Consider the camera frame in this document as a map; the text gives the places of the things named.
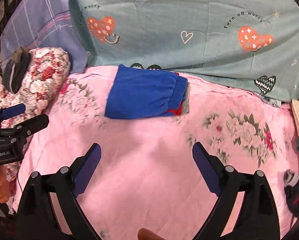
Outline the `person's left hand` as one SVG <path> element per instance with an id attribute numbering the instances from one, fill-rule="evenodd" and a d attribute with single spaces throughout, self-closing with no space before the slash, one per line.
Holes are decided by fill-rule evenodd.
<path id="1" fill-rule="evenodd" d="M 6 169 L 0 166 L 0 203 L 8 202 L 11 196 L 9 182 L 7 181 Z"/>

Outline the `person's right hand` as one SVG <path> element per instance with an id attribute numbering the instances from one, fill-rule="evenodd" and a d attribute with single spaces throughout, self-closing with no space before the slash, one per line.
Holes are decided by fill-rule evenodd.
<path id="1" fill-rule="evenodd" d="M 156 233 L 145 228 L 141 228 L 138 231 L 137 239 L 138 240 L 165 240 L 164 238 L 160 237 Z"/>

